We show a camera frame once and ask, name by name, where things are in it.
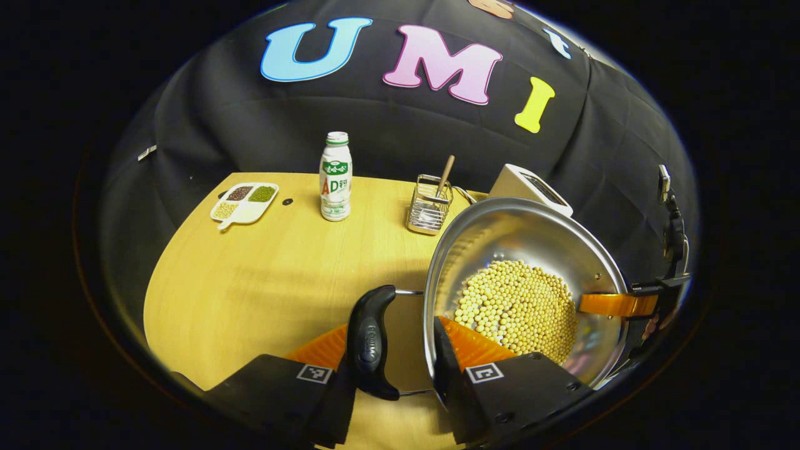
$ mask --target wire basket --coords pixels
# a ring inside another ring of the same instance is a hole
[[[439,181],[432,175],[419,175],[411,197],[406,226],[409,230],[426,235],[435,235],[442,229],[450,204],[453,202],[453,188],[445,181],[439,196],[436,196]]]

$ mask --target ad calcium milk bottle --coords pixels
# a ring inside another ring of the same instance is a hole
[[[353,159],[347,146],[347,133],[331,131],[319,162],[319,192],[322,217],[337,222],[350,215],[350,189]]]

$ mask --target pink letter m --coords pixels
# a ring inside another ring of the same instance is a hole
[[[383,75],[383,81],[392,86],[418,87],[422,79],[417,76],[420,61],[425,68],[428,83],[433,90],[442,89],[458,72],[461,77],[448,91],[465,102],[486,105],[486,87],[492,68],[502,55],[481,44],[470,44],[450,56],[442,35],[426,26],[403,25],[398,30],[406,36],[398,65]]]

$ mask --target metal bowl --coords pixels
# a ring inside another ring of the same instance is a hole
[[[499,197],[459,214],[436,247],[425,285],[423,333],[431,379],[435,377],[434,318],[453,319],[464,281],[493,260],[523,260],[561,276],[576,308],[583,293],[624,293],[626,286],[608,251],[569,217],[531,200]],[[578,312],[578,335],[562,365],[594,388],[616,364],[627,324],[618,317]]]

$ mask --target orange strap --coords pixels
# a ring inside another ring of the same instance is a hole
[[[584,294],[581,296],[582,312],[617,317],[651,315],[658,295],[634,297],[631,294]]]

